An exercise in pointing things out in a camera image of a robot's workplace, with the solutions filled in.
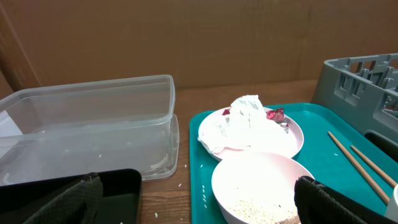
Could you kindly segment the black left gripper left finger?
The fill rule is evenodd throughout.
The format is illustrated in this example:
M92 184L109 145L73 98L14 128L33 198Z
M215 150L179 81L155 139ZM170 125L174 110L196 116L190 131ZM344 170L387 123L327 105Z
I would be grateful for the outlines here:
M47 194L27 206L25 223L93 223L103 184L99 174L90 173Z

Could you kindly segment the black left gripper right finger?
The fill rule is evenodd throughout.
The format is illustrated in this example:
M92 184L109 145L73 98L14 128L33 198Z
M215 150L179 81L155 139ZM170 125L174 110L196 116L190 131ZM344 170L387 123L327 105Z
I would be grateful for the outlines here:
M397 224L309 176L296 180L294 193L302 224Z

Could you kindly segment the pink bowl with rice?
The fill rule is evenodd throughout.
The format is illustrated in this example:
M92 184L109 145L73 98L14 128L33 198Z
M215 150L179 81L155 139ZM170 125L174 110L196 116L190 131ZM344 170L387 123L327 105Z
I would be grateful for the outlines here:
M243 152L218 163L211 187L227 223L300 223L294 186L302 176L312 174L291 158Z

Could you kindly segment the pink round plate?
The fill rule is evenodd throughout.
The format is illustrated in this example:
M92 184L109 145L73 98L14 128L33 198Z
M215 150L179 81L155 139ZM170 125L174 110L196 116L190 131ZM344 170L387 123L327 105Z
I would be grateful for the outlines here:
M240 131L235 137L227 138L216 125L225 118L224 111L223 108L210 113L198 128L198 140L217 161L244 151L264 151L293 158L304 144L304 135L300 126L290 117L287 117L289 122L287 132L278 130L271 133L262 129L259 133L250 134Z

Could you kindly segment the red foil wrapper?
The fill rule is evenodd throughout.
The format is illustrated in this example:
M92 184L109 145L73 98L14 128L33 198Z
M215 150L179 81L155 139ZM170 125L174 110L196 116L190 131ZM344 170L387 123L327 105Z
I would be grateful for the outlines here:
M217 128L225 136L241 134L281 134L289 132L290 121L284 109L265 111L258 105L233 105L224 110L218 120Z

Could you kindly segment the white napkin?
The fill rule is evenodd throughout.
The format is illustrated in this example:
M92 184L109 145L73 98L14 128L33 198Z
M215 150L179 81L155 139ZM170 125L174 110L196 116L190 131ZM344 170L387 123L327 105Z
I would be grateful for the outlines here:
M295 149L293 140L280 124L267 118L257 95L241 96L220 115L211 117L198 133L198 140L212 154L230 148L285 155Z

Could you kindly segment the black waste tray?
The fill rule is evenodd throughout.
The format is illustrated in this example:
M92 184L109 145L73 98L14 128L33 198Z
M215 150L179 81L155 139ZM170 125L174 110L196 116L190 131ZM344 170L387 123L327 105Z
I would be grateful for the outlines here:
M141 174L134 169L97 174L103 184L103 198L93 223L139 223ZM2 186L1 223L25 223L29 204L85 175Z

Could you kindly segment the clear plastic waste bin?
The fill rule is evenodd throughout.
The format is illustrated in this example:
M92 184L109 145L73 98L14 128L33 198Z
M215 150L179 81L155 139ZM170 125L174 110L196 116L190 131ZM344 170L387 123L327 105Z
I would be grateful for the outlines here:
M1 100L1 184L134 169L144 180L177 169L170 75L17 91Z

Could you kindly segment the grey dishwasher rack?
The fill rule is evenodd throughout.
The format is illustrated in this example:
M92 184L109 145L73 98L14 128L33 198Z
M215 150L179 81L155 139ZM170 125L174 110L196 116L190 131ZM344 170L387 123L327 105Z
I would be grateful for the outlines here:
M397 160L397 54L326 60L312 101Z

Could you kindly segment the teal serving tray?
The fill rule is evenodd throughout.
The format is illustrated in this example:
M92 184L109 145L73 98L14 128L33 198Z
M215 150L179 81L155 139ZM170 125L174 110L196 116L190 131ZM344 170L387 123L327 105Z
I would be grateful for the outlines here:
M357 147L393 179L397 178L397 162L325 107L293 103L282 105L282 108L303 131L304 144L296 160L321 183L383 215L386 205L345 158L328 133L332 133L347 149ZM190 121L190 183L194 224L225 222L211 190L211 175L217 161L197 139L200 123L209 115L210 111L198 113Z

